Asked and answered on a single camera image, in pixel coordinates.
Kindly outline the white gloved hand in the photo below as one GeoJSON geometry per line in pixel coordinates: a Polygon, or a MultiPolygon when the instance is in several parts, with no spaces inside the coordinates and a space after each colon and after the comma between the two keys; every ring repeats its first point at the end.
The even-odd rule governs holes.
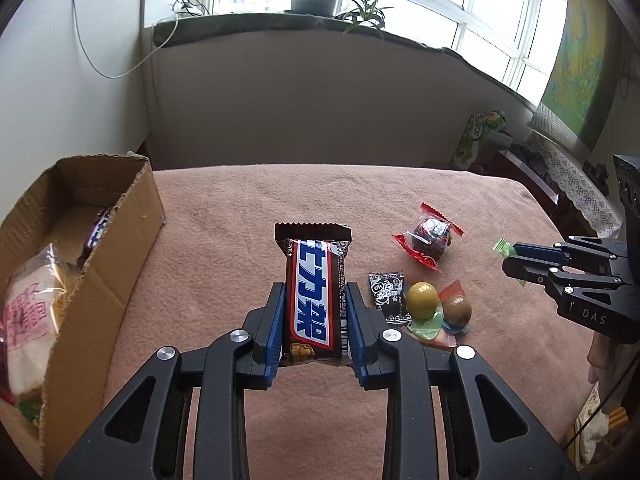
{"type": "Polygon", "coordinates": [[[623,371],[624,346],[607,336],[594,333],[588,352],[590,365],[588,380],[600,387],[611,387],[623,371]]]}

